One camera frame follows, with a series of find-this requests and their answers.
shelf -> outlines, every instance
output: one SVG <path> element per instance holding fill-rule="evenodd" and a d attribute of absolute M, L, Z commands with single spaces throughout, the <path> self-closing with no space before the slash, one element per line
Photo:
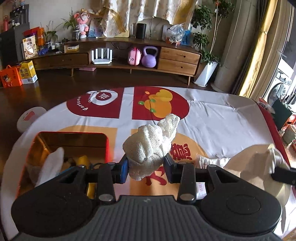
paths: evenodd
<path fill-rule="evenodd" d="M 88 64 L 88 65 L 75 65 L 75 66 L 57 66 L 57 67 L 48 67 L 48 68 L 43 68 L 43 69 L 76 69 L 76 68 L 112 68 L 112 69 L 133 69 L 133 70 L 146 70 L 146 71 L 155 71 L 155 72 L 163 72 L 163 73 L 170 73 L 170 74 L 179 74 L 179 75 L 185 75 L 185 76 L 191 76 L 193 77 L 193 74 L 184 74 L 184 73 L 179 73 L 179 72 L 173 72 L 173 71 L 166 71 L 166 70 L 161 70 L 155 68 L 146 68 L 141 65 L 129 65 L 127 64 L 125 59 L 120 59 L 120 60 L 113 60 L 112 63 L 110 64 Z"/>
<path fill-rule="evenodd" d="M 159 46 L 159 47 L 166 47 L 166 48 L 172 48 L 172 49 L 179 49 L 191 53 L 199 53 L 195 50 L 195 48 L 192 48 L 190 46 L 174 46 L 172 44 L 167 44 L 162 40 L 154 40 L 154 39 L 136 39 L 136 38 L 122 38 L 122 37 L 114 37 L 114 38 L 85 38 L 78 41 L 69 41 L 68 43 L 74 44 L 94 44 L 94 43 L 106 43 L 106 42 L 123 42 L 123 43 L 130 43 L 135 45 L 153 45 L 153 46 Z"/>

curtain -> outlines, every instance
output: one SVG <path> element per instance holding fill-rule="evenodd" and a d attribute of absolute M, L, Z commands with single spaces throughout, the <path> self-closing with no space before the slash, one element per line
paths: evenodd
<path fill-rule="evenodd" d="M 114 37 L 145 18 L 158 17 L 188 28 L 197 0 L 101 0 L 97 13 L 102 17 L 105 37 Z"/>
<path fill-rule="evenodd" d="M 266 47 L 250 98 L 259 100 L 264 95 L 282 57 L 285 43 L 292 29 L 294 8 L 286 0 L 278 0 L 274 19 L 268 31 Z"/>
<path fill-rule="evenodd" d="M 242 72 L 234 86 L 232 94 L 244 97 L 250 97 L 254 87 L 259 68 L 262 62 L 267 33 L 269 31 L 274 13 L 276 10 L 277 0 L 259 0 L 258 8 L 258 32 L 256 41 L 254 42 L 250 55 L 248 56 Z"/>

white flower pot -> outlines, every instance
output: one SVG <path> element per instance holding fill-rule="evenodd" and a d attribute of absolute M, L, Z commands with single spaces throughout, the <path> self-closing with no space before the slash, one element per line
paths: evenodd
<path fill-rule="evenodd" d="M 217 67 L 218 63 L 213 62 L 211 64 L 207 64 L 199 77 L 193 82 L 194 84 L 201 86 L 201 87 L 206 87 L 207 82 L 209 81 L 210 77 L 212 76 L 215 68 Z"/>

green leaves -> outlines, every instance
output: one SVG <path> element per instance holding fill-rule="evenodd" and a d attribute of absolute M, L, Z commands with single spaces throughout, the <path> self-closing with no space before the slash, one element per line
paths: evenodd
<path fill-rule="evenodd" d="M 234 12 L 234 5 L 230 1 L 213 0 L 213 2 L 218 4 L 218 16 L 220 18 L 227 18 L 230 12 Z"/>
<path fill-rule="evenodd" d="M 58 40 L 58 36 L 56 35 L 57 33 L 57 28 L 58 26 L 60 26 L 61 24 L 59 24 L 58 26 L 56 26 L 55 28 L 53 28 L 53 24 L 54 22 L 52 20 L 49 21 L 49 24 L 46 25 L 46 30 L 44 31 L 43 33 L 43 37 L 46 41 L 46 43 L 48 42 L 52 42 L 52 40 L 55 39 L 55 41 Z"/>
<path fill-rule="evenodd" d="M 192 42 L 195 44 L 195 46 L 199 47 L 200 49 L 202 46 L 205 47 L 209 44 L 207 35 L 202 33 L 193 33 Z"/>
<path fill-rule="evenodd" d="M 200 53 L 202 54 L 201 63 L 211 64 L 216 62 L 220 65 L 219 58 L 213 54 L 210 54 L 209 51 L 202 49 Z"/>
<path fill-rule="evenodd" d="M 69 29 L 71 27 L 72 30 L 75 30 L 78 25 L 78 22 L 77 22 L 76 18 L 74 18 L 73 9 L 71 9 L 71 13 L 69 13 L 69 16 L 70 16 L 69 21 L 62 18 L 62 20 L 64 20 L 64 22 L 65 22 L 63 28 L 65 29 L 65 27 L 66 27 L 67 29 Z"/>
<path fill-rule="evenodd" d="M 228 0 L 212 0 L 215 4 L 215 12 L 212 13 L 211 10 L 206 6 L 199 6 L 198 9 L 194 10 L 193 17 L 191 19 L 191 24 L 194 28 L 200 26 L 201 33 L 193 33 L 193 44 L 200 49 L 200 53 L 202 54 L 202 63 L 219 63 L 219 58 L 215 55 L 212 55 L 213 45 L 215 43 L 217 37 L 217 28 L 222 18 L 227 18 L 231 12 L 234 12 L 234 5 Z M 212 42 L 211 52 L 205 50 L 205 47 L 209 44 L 209 40 L 207 35 L 203 34 L 203 30 L 205 28 L 212 28 L 212 19 L 211 15 L 215 17 L 215 30 L 214 30 L 214 38 Z"/>
<path fill-rule="evenodd" d="M 206 6 L 199 6 L 200 8 L 195 9 L 191 24 L 194 28 L 197 28 L 198 26 L 201 27 L 201 29 L 211 29 L 212 28 L 212 19 L 211 19 L 211 10 L 207 8 Z"/>

purple kettlebell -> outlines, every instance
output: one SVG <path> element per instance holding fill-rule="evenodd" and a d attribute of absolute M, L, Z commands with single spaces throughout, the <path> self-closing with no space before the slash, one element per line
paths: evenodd
<path fill-rule="evenodd" d="M 156 53 L 154 55 L 147 54 L 146 49 L 154 49 L 156 51 Z M 144 56 L 142 58 L 143 66 L 145 66 L 147 68 L 154 68 L 156 65 L 156 56 L 158 54 L 158 48 L 153 47 L 153 46 L 146 46 L 145 48 L 143 48 L 143 54 L 144 54 Z"/>

